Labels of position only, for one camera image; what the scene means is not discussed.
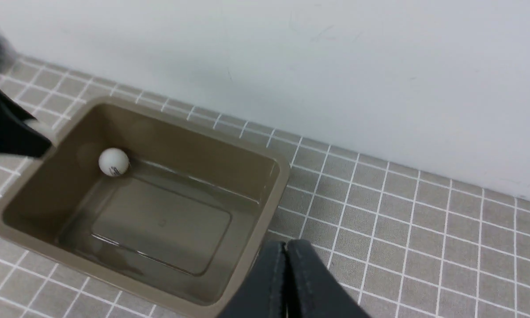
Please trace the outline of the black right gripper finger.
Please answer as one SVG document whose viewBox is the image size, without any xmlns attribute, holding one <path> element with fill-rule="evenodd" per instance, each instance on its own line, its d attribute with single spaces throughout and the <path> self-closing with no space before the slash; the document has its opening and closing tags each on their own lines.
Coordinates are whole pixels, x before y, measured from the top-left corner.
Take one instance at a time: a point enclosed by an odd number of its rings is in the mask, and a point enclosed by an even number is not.
<svg viewBox="0 0 530 318">
<path fill-rule="evenodd" d="M 307 240 L 286 244 L 288 318 L 368 318 Z"/>
</svg>

